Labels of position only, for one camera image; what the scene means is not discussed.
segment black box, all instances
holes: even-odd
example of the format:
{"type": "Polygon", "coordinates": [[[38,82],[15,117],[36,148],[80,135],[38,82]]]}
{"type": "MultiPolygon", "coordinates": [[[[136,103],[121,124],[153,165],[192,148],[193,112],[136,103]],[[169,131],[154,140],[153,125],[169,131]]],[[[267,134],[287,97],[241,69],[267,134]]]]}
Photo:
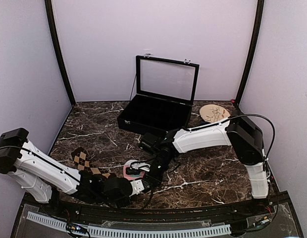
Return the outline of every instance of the black box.
{"type": "Polygon", "coordinates": [[[165,136],[187,126],[191,116],[199,65],[136,56],[137,95],[118,116],[120,129],[165,136]]]}

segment lavender wall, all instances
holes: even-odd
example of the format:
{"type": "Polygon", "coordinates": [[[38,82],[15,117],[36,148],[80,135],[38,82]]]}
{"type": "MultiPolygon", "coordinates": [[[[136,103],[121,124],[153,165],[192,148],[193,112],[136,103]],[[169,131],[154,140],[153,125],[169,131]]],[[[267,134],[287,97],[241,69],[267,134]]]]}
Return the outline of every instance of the lavender wall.
{"type": "MultiPolygon", "coordinates": [[[[241,108],[274,122],[270,165],[280,189],[288,190],[307,237],[307,0],[266,1],[241,108]]],[[[271,129],[258,123],[267,145],[271,129]]]]}
{"type": "MultiPolygon", "coordinates": [[[[24,127],[48,152],[70,108],[44,0],[0,0],[0,135],[24,127]]],[[[10,237],[23,194],[0,174],[0,238],[10,237]]]]}
{"type": "Polygon", "coordinates": [[[196,100],[235,98],[256,0],[53,2],[77,101],[129,100],[135,56],[145,53],[199,63],[196,100]]]}

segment plastic panel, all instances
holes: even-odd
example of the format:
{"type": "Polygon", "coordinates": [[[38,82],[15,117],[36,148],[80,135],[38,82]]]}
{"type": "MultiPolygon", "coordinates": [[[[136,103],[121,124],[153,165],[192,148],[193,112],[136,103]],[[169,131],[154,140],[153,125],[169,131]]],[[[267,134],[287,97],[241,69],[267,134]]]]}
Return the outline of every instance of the plastic panel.
{"type": "MultiPolygon", "coordinates": [[[[41,214],[29,212],[27,219],[66,232],[66,223],[41,214]]],[[[88,226],[95,238],[208,238],[231,234],[230,225],[179,231],[128,231],[88,226]]]]}

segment open lid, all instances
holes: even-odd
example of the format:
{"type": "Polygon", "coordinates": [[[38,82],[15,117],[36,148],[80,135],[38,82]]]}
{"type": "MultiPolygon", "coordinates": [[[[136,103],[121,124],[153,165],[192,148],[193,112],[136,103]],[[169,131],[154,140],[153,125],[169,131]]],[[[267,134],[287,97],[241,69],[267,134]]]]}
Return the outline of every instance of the open lid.
{"type": "Polygon", "coordinates": [[[193,104],[199,65],[147,56],[136,56],[137,94],[193,104]]]}

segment black cable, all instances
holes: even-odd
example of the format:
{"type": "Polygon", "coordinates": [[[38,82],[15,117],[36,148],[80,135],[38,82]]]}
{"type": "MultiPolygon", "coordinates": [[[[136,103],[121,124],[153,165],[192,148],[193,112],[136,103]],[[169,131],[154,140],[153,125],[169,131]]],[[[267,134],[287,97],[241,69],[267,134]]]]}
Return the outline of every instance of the black cable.
{"type": "Polygon", "coordinates": [[[173,170],[171,170],[171,171],[167,171],[166,174],[170,174],[170,173],[176,171],[176,169],[181,166],[181,163],[176,161],[175,158],[173,158],[173,161],[177,163],[176,167],[173,170]]]}
{"type": "Polygon", "coordinates": [[[237,116],[231,116],[229,117],[228,119],[224,120],[224,121],[221,121],[221,122],[218,122],[218,123],[214,123],[214,124],[209,124],[209,125],[206,125],[206,126],[203,126],[203,127],[198,127],[198,128],[193,128],[189,131],[196,131],[196,130],[201,130],[201,129],[204,129],[204,128],[208,128],[208,127],[212,127],[212,126],[216,126],[216,125],[219,125],[219,124],[223,124],[223,123],[226,123],[230,120],[233,120],[233,119],[236,119],[236,118],[243,118],[243,117],[257,117],[257,118],[262,118],[262,119],[265,119],[267,122],[270,123],[271,127],[272,127],[272,140],[271,140],[271,144],[269,146],[269,149],[267,151],[267,154],[266,154],[266,158],[268,158],[268,155],[271,151],[271,148],[272,148],[272,145],[273,145],[273,142],[274,142],[274,139],[275,139],[275,134],[276,134],[276,130],[275,130],[275,127],[273,125],[273,123],[271,122],[271,120],[269,120],[268,118],[262,116],[262,115],[258,115],[258,114],[243,114],[243,115],[237,115],[237,116]]]}
{"type": "MultiPolygon", "coordinates": [[[[6,149],[6,148],[21,149],[21,150],[24,150],[24,151],[26,151],[26,152],[28,152],[28,153],[33,154],[34,156],[38,157],[39,159],[43,160],[44,162],[46,162],[46,163],[52,165],[53,167],[59,169],[60,171],[63,171],[63,172],[64,172],[66,175],[68,175],[70,178],[72,178],[72,179],[74,179],[75,181],[77,181],[80,185],[83,185],[83,186],[84,186],[90,193],[92,193],[95,197],[101,198],[101,199],[103,200],[103,198],[102,198],[100,195],[98,195],[96,192],[94,192],[93,190],[91,190],[91,189],[90,189],[89,187],[87,187],[84,183],[81,183],[77,178],[75,178],[74,176],[72,176],[71,174],[69,174],[67,171],[65,171],[64,169],[60,168],[59,166],[57,166],[57,165],[51,163],[50,161],[44,159],[44,158],[41,157],[40,155],[34,153],[33,151],[28,150],[28,149],[23,148],[23,147],[18,147],[18,146],[13,146],[13,145],[8,145],[8,146],[0,147],[0,150],[1,150],[1,149],[6,149]]],[[[120,211],[120,210],[121,210],[121,209],[119,209],[119,208],[116,208],[116,207],[111,206],[111,205],[110,205],[108,202],[106,202],[106,201],[104,201],[104,203],[105,203],[108,207],[110,207],[110,208],[112,208],[112,209],[115,209],[116,211],[120,211]]]]}
{"type": "Polygon", "coordinates": [[[241,232],[258,232],[258,231],[261,231],[263,229],[265,229],[266,227],[268,227],[272,221],[276,218],[277,214],[278,214],[278,211],[279,211],[279,193],[278,193],[278,189],[275,188],[275,192],[276,192],[276,197],[277,197],[277,209],[276,209],[276,213],[274,214],[273,218],[271,218],[270,222],[267,223],[267,224],[264,224],[261,228],[259,229],[254,229],[252,230],[253,228],[255,228],[254,226],[251,226],[251,227],[248,227],[246,229],[243,229],[243,230],[239,230],[239,231],[234,231],[232,230],[231,232],[234,232],[234,233],[241,233],[241,232]]]}
{"type": "Polygon", "coordinates": [[[134,91],[134,87],[135,87],[136,77],[137,77],[137,74],[135,74],[135,79],[134,79],[134,83],[133,83],[133,88],[132,88],[132,91],[131,91],[131,93],[130,93],[130,98],[129,98],[129,101],[131,101],[131,100],[132,100],[132,95],[133,95],[133,91],[134,91]]]}
{"type": "MultiPolygon", "coordinates": [[[[72,222],[64,221],[63,219],[61,219],[61,218],[59,218],[59,217],[55,217],[55,216],[51,215],[50,213],[48,213],[48,212],[44,209],[43,206],[41,206],[41,209],[44,211],[44,213],[46,213],[49,217],[51,217],[51,218],[53,218],[53,219],[56,219],[56,220],[61,221],[61,222],[65,222],[66,224],[71,225],[71,226],[78,226],[78,227],[81,228],[83,231],[86,231],[86,233],[88,234],[89,238],[91,238],[90,232],[88,231],[87,228],[84,228],[83,226],[81,226],[81,225],[79,225],[79,224],[76,224],[76,223],[74,224],[74,223],[72,223],[72,222]]],[[[72,237],[77,237],[77,238],[83,237],[83,236],[81,236],[81,235],[76,235],[76,234],[72,233],[72,231],[69,231],[69,232],[70,232],[70,234],[71,234],[72,237]]]]}
{"type": "Polygon", "coordinates": [[[132,163],[129,165],[129,167],[131,167],[132,169],[134,169],[134,168],[133,168],[133,165],[134,165],[134,164],[146,163],[146,162],[150,162],[150,161],[155,160],[155,159],[156,159],[156,155],[155,155],[154,157],[148,159],[148,160],[134,161],[134,162],[132,162],[132,163]]]}

